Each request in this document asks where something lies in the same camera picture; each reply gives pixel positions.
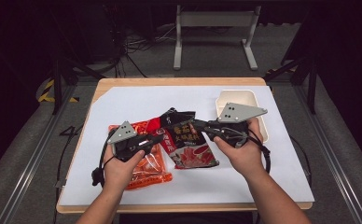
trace chip bag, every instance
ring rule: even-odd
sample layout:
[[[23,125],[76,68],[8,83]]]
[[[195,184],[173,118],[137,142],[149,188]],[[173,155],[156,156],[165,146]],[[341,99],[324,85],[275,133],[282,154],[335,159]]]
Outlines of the chip bag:
[[[159,117],[156,134],[164,135],[160,142],[175,163],[175,169],[213,167],[219,165],[201,132],[190,124],[195,112],[178,112],[170,108]]]
[[[132,124],[132,127],[139,134],[147,133],[149,121],[141,121]],[[110,125],[109,130],[117,128],[118,125]],[[151,153],[146,155],[134,168],[132,181],[126,189],[140,189],[154,184],[169,182],[173,179],[171,173],[166,171],[164,158],[160,145],[156,144],[151,149]]]

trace wooden table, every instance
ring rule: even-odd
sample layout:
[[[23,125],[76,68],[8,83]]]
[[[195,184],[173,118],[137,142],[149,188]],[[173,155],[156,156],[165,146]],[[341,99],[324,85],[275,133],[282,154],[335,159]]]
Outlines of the wooden table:
[[[97,90],[93,95],[92,103],[98,101],[106,92],[113,87],[149,87],[149,86],[266,86],[265,81],[260,77],[182,77],[182,78],[105,78],[100,80]],[[76,154],[80,148],[79,138],[77,149],[72,161],[74,163]],[[88,205],[61,205],[57,204],[60,213],[83,213]],[[309,209],[313,202],[297,203],[302,209]],[[215,211],[248,211],[257,210],[254,203],[182,203],[182,204],[121,204],[119,213],[170,213],[170,212],[215,212]]]

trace white container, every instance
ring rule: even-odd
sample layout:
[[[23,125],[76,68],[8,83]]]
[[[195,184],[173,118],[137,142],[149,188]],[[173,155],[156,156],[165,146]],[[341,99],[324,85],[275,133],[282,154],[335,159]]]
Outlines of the white container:
[[[235,103],[239,105],[259,106],[255,94],[252,91],[241,90],[223,90],[216,99],[216,115],[219,117],[226,103]],[[268,141],[268,132],[262,116],[258,116],[259,129],[263,136],[263,142]]]

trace orange package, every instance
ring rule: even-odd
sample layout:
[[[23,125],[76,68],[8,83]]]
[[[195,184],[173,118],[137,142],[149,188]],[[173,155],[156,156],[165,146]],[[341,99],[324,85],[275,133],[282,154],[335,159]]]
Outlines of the orange package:
[[[138,134],[146,134],[148,125],[149,121],[141,121],[133,123],[132,127]],[[110,125],[109,130],[117,127],[118,125]],[[154,184],[169,182],[172,179],[172,174],[166,171],[160,145],[156,144],[151,149],[151,153],[146,155],[134,168],[132,181],[126,189],[140,189]]]

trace white paper sheet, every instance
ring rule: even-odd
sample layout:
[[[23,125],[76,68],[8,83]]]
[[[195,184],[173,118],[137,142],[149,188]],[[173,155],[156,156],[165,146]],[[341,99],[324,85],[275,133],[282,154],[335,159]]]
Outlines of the white paper sheet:
[[[268,109],[263,115],[271,151],[271,176],[296,202],[314,198],[288,137],[269,87],[258,86],[160,86],[116,87],[99,98],[90,109],[80,147],[70,167],[59,205],[89,205],[102,190],[91,184],[91,172],[99,163],[108,125],[125,120],[137,122],[160,116],[170,107],[196,111],[196,119],[216,119],[216,98],[222,90],[250,90],[258,106]],[[230,165],[228,158],[207,138],[220,161],[217,167],[175,170],[166,157],[171,182],[144,189],[125,191],[121,204],[252,203],[245,180]]]

